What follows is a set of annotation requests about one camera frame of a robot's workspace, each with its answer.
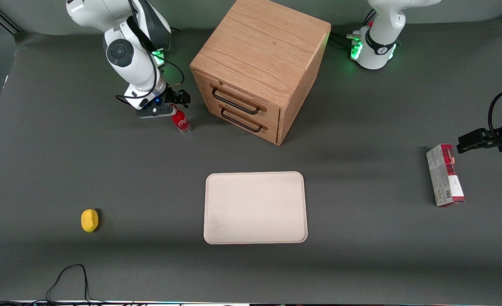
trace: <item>wooden drawer unit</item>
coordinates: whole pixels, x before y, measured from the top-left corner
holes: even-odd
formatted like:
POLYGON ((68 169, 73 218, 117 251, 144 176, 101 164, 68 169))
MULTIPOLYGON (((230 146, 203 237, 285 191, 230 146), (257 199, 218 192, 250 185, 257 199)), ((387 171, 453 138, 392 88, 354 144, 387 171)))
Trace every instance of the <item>wooden drawer unit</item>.
POLYGON ((269 0, 237 0, 190 65, 209 112, 281 145, 329 33, 329 23, 269 0))
POLYGON ((252 98, 226 90, 218 81, 193 71, 208 111, 269 142, 276 143, 279 109, 253 102, 252 98))

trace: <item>gray table surface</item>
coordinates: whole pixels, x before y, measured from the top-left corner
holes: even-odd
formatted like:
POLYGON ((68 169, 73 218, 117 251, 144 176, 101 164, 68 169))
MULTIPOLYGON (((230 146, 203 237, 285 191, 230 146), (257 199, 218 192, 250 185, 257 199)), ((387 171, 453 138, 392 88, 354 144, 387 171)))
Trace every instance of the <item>gray table surface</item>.
MULTIPOLYGON (((188 64, 210 33, 176 33, 170 56, 193 97, 187 136, 115 100, 126 84, 101 36, 17 37, 0 99, 0 299, 41 298, 81 263, 104 300, 502 305, 502 153, 457 156, 468 202, 447 209, 424 155, 486 126, 502 19, 409 25, 380 71, 328 47, 282 147, 207 112, 188 64), (204 242, 209 174, 284 170, 305 178, 304 243, 204 242), (90 207, 94 234, 79 222, 90 207)), ((81 272, 53 298, 82 299, 81 272)))

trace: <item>yellow sponge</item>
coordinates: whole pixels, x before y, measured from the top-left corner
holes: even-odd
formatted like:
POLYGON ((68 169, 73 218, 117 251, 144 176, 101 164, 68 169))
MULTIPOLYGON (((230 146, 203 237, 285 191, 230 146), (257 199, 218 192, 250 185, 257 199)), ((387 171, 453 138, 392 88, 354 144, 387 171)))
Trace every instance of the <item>yellow sponge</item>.
POLYGON ((98 213, 94 209, 87 209, 82 213, 82 228, 86 232, 94 232, 98 227, 98 213))

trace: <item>drawer handle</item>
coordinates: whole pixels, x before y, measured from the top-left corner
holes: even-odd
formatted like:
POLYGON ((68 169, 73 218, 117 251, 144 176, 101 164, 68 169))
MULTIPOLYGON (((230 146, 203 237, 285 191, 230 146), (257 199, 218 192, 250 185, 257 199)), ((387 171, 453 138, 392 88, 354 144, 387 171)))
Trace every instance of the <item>drawer handle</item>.
POLYGON ((262 125, 259 125, 259 128, 252 128, 246 124, 239 122, 238 120, 235 120, 234 118, 230 118, 229 116, 225 115, 224 111, 226 111, 226 108, 223 107, 222 110, 220 110, 220 115, 223 116, 223 118, 225 118, 226 120, 229 120, 230 122, 238 124, 242 128, 246 128, 247 130, 250 130, 253 133, 258 133, 258 132, 260 132, 260 130, 262 130, 262 125))
POLYGON ((217 92, 217 87, 214 87, 214 89, 213 89, 213 91, 212 91, 212 95, 214 96, 214 98, 216 98, 216 99, 218 99, 218 100, 220 100, 220 101, 222 101, 222 102, 225 102, 225 103, 226 103, 226 104, 228 104, 228 105, 232 105, 232 106, 236 107, 236 108, 237 108, 238 110, 240 110, 240 111, 246 112, 246 113, 248 113, 248 114, 250 114, 250 115, 256 115, 256 114, 259 112, 259 110, 260 110, 260 108, 259 108, 259 107, 257 107, 257 109, 256 109, 256 110, 248 110, 247 108, 245 108, 245 107, 241 107, 241 106, 239 106, 238 104, 236 104, 236 103, 234 103, 234 102, 228 101, 228 100, 227 100, 227 99, 225 99, 224 97, 221 97, 221 96, 216 95, 216 94, 215 94, 216 92, 217 92))

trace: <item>green led light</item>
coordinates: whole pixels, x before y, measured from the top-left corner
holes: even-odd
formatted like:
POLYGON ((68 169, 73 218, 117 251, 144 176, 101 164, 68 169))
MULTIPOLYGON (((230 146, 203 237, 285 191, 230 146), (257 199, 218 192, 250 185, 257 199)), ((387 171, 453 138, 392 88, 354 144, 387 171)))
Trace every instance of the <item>green led light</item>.
POLYGON ((358 56, 360 55, 360 51, 362 50, 362 42, 359 41, 351 50, 351 57, 354 60, 358 59, 358 56))
POLYGON ((164 51, 153 51, 152 54, 158 66, 164 65, 164 51))
POLYGON ((395 45, 392 47, 392 51, 391 51, 391 55, 389 55, 389 59, 392 58, 392 56, 395 54, 395 49, 396 49, 396 43, 395 45))

